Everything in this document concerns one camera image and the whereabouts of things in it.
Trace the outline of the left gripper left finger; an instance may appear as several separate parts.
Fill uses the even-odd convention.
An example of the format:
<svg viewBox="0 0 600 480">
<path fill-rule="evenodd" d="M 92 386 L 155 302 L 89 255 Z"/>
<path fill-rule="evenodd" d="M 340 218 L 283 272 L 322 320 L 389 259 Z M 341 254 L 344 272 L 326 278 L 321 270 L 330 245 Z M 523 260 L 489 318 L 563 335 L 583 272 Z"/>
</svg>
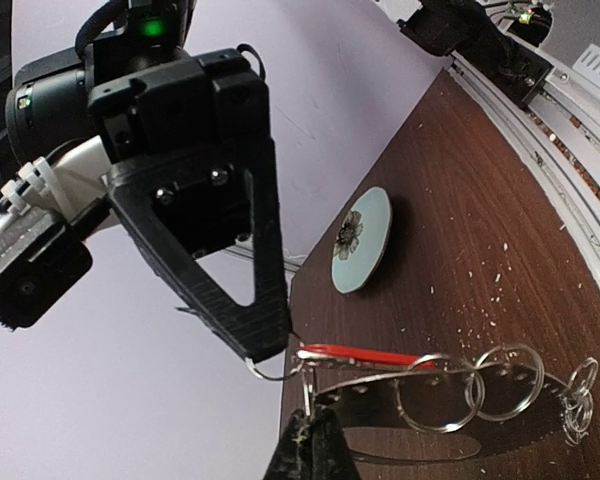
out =
<svg viewBox="0 0 600 480">
<path fill-rule="evenodd" d="M 312 478 L 312 425 L 301 410 L 295 410 L 280 436 L 264 480 Z"/>
</svg>

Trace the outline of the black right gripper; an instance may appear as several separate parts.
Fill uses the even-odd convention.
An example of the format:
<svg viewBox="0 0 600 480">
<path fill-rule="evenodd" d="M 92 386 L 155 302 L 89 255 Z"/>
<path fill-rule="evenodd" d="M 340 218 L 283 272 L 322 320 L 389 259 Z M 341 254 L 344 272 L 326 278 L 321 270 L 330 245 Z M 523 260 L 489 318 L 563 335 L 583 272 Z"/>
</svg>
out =
<svg viewBox="0 0 600 480">
<path fill-rule="evenodd" d="M 112 168 L 108 199 L 153 272 L 242 360 L 287 348 L 269 88 L 250 47 L 138 70 L 95 87 L 88 113 Z M 199 258 L 252 238 L 243 306 Z"/>
</svg>

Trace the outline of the red key tag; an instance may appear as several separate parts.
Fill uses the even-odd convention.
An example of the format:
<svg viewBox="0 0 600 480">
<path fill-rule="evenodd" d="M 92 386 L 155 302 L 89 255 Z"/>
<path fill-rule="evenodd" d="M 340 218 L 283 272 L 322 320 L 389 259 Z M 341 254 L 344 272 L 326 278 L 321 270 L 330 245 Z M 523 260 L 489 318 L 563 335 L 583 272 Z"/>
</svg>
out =
<svg viewBox="0 0 600 480">
<path fill-rule="evenodd" d="M 367 371 L 433 370 L 432 360 L 419 356 L 383 352 L 335 344 L 309 344 L 300 347 L 296 358 L 305 364 L 325 368 L 350 368 Z"/>
</svg>

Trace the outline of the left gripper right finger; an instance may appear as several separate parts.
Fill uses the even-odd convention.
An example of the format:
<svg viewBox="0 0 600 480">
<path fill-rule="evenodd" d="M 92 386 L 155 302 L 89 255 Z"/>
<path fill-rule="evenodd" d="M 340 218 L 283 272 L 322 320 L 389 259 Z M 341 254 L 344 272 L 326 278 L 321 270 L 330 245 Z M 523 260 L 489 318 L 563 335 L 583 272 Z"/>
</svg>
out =
<svg viewBox="0 0 600 480">
<path fill-rule="evenodd" d="M 360 479 L 343 429 L 328 408 L 317 409 L 313 417 L 313 478 Z"/>
</svg>

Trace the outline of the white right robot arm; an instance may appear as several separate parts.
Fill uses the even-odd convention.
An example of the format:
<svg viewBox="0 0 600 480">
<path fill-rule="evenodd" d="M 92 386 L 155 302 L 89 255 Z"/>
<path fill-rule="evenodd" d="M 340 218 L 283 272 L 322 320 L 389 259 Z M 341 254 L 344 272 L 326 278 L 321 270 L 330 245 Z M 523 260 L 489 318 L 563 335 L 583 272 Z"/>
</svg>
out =
<svg viewBox="0 0 600 480">
<path fill-rule="evenodd" d="M 247 44 L 197 56 L 191 1 L 110 1 L 6 101 L 21 160 L 100 140 L 107 201 L 151 267 L 240 358 L 292 330 L 269 90 Z"/>
</svg>

